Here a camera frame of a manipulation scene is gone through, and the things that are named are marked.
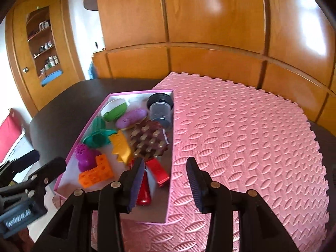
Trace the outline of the red bag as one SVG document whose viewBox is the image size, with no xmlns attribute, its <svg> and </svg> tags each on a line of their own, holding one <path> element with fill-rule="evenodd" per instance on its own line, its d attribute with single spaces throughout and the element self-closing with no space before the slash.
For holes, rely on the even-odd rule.
<svg viewBox="0 0 336 252">
<path fill-rule="evenodd" d="M 1 123 L 1 163 L 6 161 L 26 133 L 20 113 L 11 108 Z"/>
</svg>

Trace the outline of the black grey cylinder container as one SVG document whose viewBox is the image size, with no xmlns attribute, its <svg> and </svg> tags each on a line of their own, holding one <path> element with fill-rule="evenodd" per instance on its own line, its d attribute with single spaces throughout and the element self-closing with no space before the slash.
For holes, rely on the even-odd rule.
<svg viewBox="0 0 336 252">
<path fill-rule="evenodd" d="M 150 120 L 159 122 L 166 129 L 173 126 L 173 107 L 173 99 L 166 93 L 155 93 L 147 100 Z"/>
</svg>

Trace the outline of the red block toy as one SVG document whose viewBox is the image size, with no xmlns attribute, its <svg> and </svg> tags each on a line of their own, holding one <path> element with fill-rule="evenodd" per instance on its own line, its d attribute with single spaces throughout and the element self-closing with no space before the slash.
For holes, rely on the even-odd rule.
<svg viewBox="0 0 336 252">
<path fill-rule="evenodd" d="M 155 190 L 164 187 L 170 180 L 168 172 L 157 158 L 148 159 L 145 162 L 145 172 L 136 201 L 137 206 L 151 204 Z"/>
</svg>

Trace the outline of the purple perforated ball toy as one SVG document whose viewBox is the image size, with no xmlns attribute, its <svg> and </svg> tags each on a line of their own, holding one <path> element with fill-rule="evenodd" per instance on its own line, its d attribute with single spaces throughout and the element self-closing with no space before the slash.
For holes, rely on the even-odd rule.
<svg viewBox="0 0 336 252">
<path fill-rule="evenodd" d="M 96 157 L 101 155 L 101 152 L 94 148 L 89 148 L 87 145 L 80 143 L 75 147 L 75 158 L 78 161 L 80 172 L 85 172 L 97 167 Z"/>
</svg>

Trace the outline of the wooden shelf cabinet with items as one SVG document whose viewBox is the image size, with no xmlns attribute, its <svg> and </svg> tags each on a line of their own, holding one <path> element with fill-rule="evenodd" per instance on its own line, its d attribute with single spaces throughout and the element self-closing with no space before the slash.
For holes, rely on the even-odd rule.
<svg viewBox="0 0 336 252">
<path fill-rule="evenodd" d="M 17 0 L 5 21 L 11 72 L 30 116 L 84 80 L 68 0 Z"/>
</svg>

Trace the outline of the black padded massage table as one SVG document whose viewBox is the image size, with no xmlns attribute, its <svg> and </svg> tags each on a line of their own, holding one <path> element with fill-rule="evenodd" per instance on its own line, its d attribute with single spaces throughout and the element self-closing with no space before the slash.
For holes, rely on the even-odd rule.
<svg viewBox="0 0 336 252">
<path fill-rule="evenodd" d="M 44 165 L 66 158 L 81 131 L 110 93 L 153 89 L 157 79 L 93 79 L 80 81 L 60 93 L 30 122 L 33 148 Z"/>
</svg>

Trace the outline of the lilac oval patterned toy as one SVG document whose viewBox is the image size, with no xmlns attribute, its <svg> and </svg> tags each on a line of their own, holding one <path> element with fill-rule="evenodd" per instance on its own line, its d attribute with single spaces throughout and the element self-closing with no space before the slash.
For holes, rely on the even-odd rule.
<svg viewBox="0 0 336 252">
<path fill-rule="evenodd" d="M 143 121 L 147 117 L 147 110 L 136 108 L 123 114 L 115 123 L 116 128 L 126 130 L 135 124 Z"/>
</svg>

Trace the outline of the yellow orange toy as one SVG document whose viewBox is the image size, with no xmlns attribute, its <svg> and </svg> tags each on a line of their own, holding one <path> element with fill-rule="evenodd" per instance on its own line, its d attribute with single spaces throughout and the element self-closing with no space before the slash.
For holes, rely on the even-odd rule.
<svg viewBox="0 0 336 252">
<path fill-rule="evenodd" d="M 123 132 L 119 130 L 116 134 L 110 135 L 109 140 L 112 144 L 112 154 L 117 155 L 117 161 L 128 165 L 133 159 L 133 153 Z"/>
</svg>

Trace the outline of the pink foam puzzle mat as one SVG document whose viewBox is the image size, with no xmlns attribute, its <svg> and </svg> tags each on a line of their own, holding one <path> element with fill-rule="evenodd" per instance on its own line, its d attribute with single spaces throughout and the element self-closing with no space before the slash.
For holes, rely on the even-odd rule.
<svg viewBox="0 0 336 252">
<path fill-rule="evenodd" d="M 210 216 L 196 208 L 187 158 L 228 189 L 256 190 L 300 251 L 317 251 L 329 221 L 322 154 L 295 103 L 231 81 L 171 73 L 173 162 L 167 222 L 122 221 L 126 251 L 204 251 Z"/>
</svg>

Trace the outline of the green white round toy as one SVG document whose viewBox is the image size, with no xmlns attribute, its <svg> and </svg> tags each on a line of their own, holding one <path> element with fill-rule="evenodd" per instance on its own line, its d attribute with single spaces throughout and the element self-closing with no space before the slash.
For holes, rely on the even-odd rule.
<svg viewBox="0 0 336 252">
<path fill-rule="evenodd" d="M 107 121 L 116 121 L 126 113 L 128 102 L 124 99 L 118 98 L 109 101 L 101 110 L 100 115 Z"/>
</svg>

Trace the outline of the pink white shallow box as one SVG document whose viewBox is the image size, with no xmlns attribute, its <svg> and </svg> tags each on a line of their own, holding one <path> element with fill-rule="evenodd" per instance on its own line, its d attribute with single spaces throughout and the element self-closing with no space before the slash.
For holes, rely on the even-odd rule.
<svg viewBox="0 0 336 252">
<path fill-rule="evenodd" d="M 92 114 L 66 157 L 66 171 L 57 178 L 54 186 L 54 191 L 57 195 L 61 198 L 67 198 L 71 192 L 82 187 L 82 185 L 78 182 L 80 170 L 78 168 L 78 161 L 75 157 L 75 148 L 77 144 L 81 143 L 84 137 L 91 132 L 91 125 L 94 119 L 100 116 L 100 111 L 103 107 L 112 100 L 123 99 L 126 101 L 127 108 L 130 110 L 137 107 L 146 108 L 147 99 L 155 93 L 165 93 L 169 96 L 173 96 L 172 90 L 149 90 L 110 93 L 105 97 L 104 101 Z M 113 143 L 109 143 L 98 150 L 102 154 L 106 155 L 114 176 L 106 181 L 84 188 L 86 192 L 102 189 L 108 183 L 118 180 L 122 172 L 129 169 L 129 166 L 119 158 L 119 154 L 114 151 Z M 130 214 L 123 214 L 121 217 L 123 219 L 143 222 L 146 224 L 165 224 L 167 223 L 168 217 L 170 182 L 167 181 L 160 187 L 150 170 L 147 169 L 146 171 L 151 195 L 151 204 L 148 206 L 135 206 Z"/>
</svg>

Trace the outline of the wooden wall cabinet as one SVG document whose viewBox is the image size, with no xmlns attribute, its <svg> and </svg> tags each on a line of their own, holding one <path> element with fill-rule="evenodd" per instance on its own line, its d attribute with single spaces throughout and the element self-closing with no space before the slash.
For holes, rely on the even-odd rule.
<svg viewBox="0 0 336 252">
<path fill-rule="evenodd" d="M 335 132 L 335 27 L 316 0 L 97 0 L 100 77 L 189 73 L 296 102 Z"/>
</svg>

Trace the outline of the teal green cup toy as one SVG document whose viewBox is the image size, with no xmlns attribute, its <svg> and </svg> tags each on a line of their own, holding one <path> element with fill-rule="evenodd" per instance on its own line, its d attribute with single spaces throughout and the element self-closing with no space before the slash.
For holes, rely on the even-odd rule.
<svg viewBox="0 0 336 252">
<path fill-rule="evenodd" d="M 110 144 L 109 137 L 113 134 L 117 134 L 117 130 L 107 128 L 104 119 L 96 117 L 88 128 L 87 134 L 82 139 L 82 143 L 89 148 L 101 148 Z"/>
</svg>

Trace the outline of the orange building block piece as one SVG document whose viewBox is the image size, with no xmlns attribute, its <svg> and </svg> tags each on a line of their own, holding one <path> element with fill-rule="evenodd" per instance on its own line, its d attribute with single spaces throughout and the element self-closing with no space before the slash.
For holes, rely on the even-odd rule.
<svg viewBox="0 0 336 252">
<path fill-rule="evenodd" d="M 114 177 L 114 172 L 105 154 L 96 156 L 96 163 L 96 167 L 79 174 L 78 182 L 83 188 L 92 187 Z"/>
</svg>

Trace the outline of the brown spiky ball toy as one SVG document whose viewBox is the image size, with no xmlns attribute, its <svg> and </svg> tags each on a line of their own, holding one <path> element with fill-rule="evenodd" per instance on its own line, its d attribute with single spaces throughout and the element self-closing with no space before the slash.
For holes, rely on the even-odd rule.
<svg viewBox="0 0 336 252">
<path fill-rule="evenodd" d="M 170 143 L 165 128 L 159 122 L 143 120 L 134 126 L 129 144 L 134 157 L 147 161 L 163 156 Z"/>
</svg>

